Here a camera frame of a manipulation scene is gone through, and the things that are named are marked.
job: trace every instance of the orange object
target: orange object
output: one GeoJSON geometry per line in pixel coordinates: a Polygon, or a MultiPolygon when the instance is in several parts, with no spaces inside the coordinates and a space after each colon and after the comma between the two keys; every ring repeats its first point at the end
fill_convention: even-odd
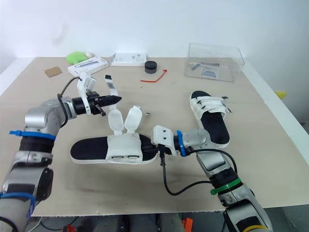
{"type": "Polygon", "coordinates": [[[74,226],[66,225],[62,228],[62,232],[77,232],[77,230],[74,226]]]}
{"type": "Polygon", "coordinates": [[[187,217],[185,220],[182,220],[182,223],[185,232],[192,232],[193,220],[191,218],[187,217]]]}
{"type": "Polygon", "coordinates": [[[162,76],[164,76],[164,74],[165,74],[166,72],[167,72],[167,70],[164,69],[162,75],[161,75],[158,79],[156,79],[155,81],[147,81],[147,80],[140,80],[140,81],[142,81],[142,82],[148,82],[148,83],[155,83],[155,82],[157,82],[158,80],[160,80],[160,79],[162,78],[162,76]]]}

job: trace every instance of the black slipper sole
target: black slipper sole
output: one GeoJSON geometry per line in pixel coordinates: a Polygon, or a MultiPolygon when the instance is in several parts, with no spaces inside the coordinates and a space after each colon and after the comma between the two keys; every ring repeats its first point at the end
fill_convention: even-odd
{"type": "MultiPolygon", "coordinates": [[[[195,91],[191,94],[191,99],[197,97],[210,96],[204,91],[195,91]]],[[[215,143],[219,148],[226,147],[230,141],[230,136],[226,129],[225,123],[223,121],[221,113],[210,113],[204,112],[201,119],[198,119],[201,122],[200,126],[203,126],[205,130],[211,136],[211,141],[215,143]]]]}

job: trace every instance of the yellow object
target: yellow object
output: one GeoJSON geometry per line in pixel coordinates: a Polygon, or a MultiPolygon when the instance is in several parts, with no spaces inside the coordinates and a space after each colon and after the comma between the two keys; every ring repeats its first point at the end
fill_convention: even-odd
{"type": "Polygon", "coordinates": [[[286,96],[285,91],[275,91],[275,93],[280,99],[283,99],[286,96]]]}
{"type": "Polygon", "coordinates": [[[268,229],[267,227],[265,226],[261,226],[261,225],[255,225],[255,226],[249,226],[247,228],[245,228],[242,232],[248,232],[248,231],[251,231],[253,229],[268,229]]]}

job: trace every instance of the green object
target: green object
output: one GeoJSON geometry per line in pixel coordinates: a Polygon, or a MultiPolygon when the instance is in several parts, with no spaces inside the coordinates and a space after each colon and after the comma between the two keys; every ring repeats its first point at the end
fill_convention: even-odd
{"type": "Polygon", "coordinates": [[[73,52],[68,54],[67,56],[67,63],[69,64],[77,64],[84,60],[87,60],[87,56],[85,56],[85,52],[73,52]]]}
{"type": "Polygon", "coordinates": [[[218,192],[222,192],[224,190],[227,190],[237,184],[239,184],[241,182],[241,179],[240,178],[237,178],[236,180],[233,180],[232,182],[226,184],[226,185],[223,185],[221,187],[218,187],[218,188],[214,188],[211,190],[211,194],[212,195],[216,195],[218,192]]]}

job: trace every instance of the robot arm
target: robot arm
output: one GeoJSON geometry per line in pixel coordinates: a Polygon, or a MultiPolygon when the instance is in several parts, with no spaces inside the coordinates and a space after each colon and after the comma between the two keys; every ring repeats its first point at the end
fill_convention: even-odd
{"type": "Polygon", "coordinates": [[[30,109],[25,117],[24,131],[11,131],[22,136],[19,151],[15,153],[0,195],[0,232],[23,232],[36,202],[46,200],[51,194],[53,171],[52,149],[61,125],[80,114],[101,114],[103,106],[121,100],[118,96],[99,96],[92,91],[94,79],[89,75],[79,80],[84,93],[79,98],[61,98],[44,102],[30,109]]]}
{"type": "MultiPolygon", "coordinates": [[[[273,231],[265,210],[238,177],[236,165],[233,170],[226,156],[212,144],[206,130],[194,129],[184,134],[177,131],[174,136],[170,129],[156,126],[152,132],[152,143],[167,147],[172,155],[180,153],[185,157],[196,153],[198,163],[214,187],[211,194],[218,195],[221,204],[226,207],[224,218],[230,232],[273,231]]],[[[160,154],[160,157],[165,165],[164,155],[160,154]]]]}

